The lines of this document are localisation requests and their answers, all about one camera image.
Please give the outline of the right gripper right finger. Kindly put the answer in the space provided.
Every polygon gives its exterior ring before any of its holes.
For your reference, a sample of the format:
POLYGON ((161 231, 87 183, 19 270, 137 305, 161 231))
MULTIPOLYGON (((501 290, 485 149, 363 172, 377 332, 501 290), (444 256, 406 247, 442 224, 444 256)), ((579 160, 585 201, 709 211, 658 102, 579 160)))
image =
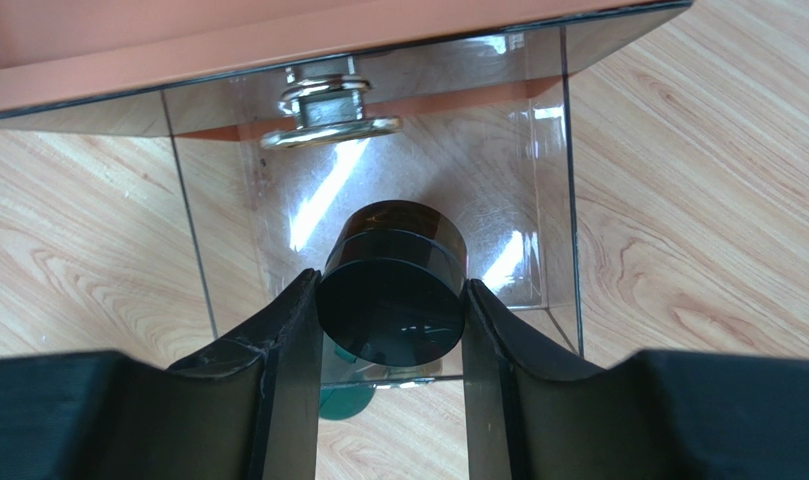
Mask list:
POLYGON ((809 360, 641 350, 598 367, 463 292, 473 479, 809 479, 809 360))

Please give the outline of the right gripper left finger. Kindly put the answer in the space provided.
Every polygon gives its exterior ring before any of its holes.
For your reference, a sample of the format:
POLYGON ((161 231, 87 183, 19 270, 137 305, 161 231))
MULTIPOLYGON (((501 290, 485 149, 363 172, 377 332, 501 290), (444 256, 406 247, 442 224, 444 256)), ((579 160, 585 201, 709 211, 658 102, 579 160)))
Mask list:
POLYGON ((311 479, 320 275, 159 369, 118 351, 0 359, 0 479, 311 479))

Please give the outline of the dark green round compact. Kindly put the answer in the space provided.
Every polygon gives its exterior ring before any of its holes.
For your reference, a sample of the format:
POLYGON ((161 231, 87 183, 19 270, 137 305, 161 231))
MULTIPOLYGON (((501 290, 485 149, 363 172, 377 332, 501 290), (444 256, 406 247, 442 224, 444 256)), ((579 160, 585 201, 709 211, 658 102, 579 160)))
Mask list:
POLYGON ((325 339, 319 416, 342 421, 361 413, 372 401, 375 389, 363 385, 362 369, 368 363, 325 339))

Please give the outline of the black round compact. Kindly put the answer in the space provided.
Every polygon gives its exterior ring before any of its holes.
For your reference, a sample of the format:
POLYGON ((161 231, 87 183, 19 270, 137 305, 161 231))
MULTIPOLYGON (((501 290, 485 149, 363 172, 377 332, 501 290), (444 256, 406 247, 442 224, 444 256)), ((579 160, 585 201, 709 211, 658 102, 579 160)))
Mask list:
POLYGON ((450 219, 414 201, 372 203, 346 220, 328 256, 319 322, 370 363, 428 364, 460 342, 467 276, 467 245, 450 219))

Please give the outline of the clear bottom drawer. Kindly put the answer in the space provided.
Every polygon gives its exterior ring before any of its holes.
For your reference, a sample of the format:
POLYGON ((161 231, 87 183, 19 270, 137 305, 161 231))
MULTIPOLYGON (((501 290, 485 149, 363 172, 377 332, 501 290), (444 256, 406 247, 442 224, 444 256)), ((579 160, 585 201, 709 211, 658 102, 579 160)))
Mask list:
POLYGON ((324 383, 460 372, 463 283, 581 353, 564 28, 165 94, 214 332, 322 275, 324 383))

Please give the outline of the orange drawer box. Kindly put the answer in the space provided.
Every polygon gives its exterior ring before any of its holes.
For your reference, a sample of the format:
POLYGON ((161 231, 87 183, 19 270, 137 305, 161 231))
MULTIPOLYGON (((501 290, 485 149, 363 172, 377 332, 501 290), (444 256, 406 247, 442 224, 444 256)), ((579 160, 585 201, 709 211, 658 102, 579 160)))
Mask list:
POLYGON ((534 98, 686 1, 0 1, 0 129, 234 139, 534 98))

